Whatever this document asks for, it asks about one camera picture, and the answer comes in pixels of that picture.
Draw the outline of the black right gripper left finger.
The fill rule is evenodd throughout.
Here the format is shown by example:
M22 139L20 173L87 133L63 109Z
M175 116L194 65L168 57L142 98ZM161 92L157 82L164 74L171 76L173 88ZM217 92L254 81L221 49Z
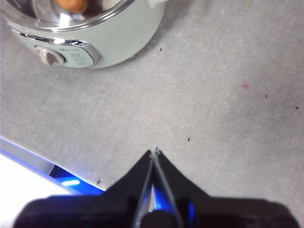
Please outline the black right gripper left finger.
M33 200L15 228L134 228L149 211L152 152L147 151L100 195L51 196Z

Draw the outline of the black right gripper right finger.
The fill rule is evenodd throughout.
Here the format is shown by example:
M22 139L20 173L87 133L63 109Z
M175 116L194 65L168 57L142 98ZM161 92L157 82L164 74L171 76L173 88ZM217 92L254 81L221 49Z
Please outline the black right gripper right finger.
M265 199L214 197L185 177L160 150L154 154L157 210L174 216L179 228L297 228L283 204Z

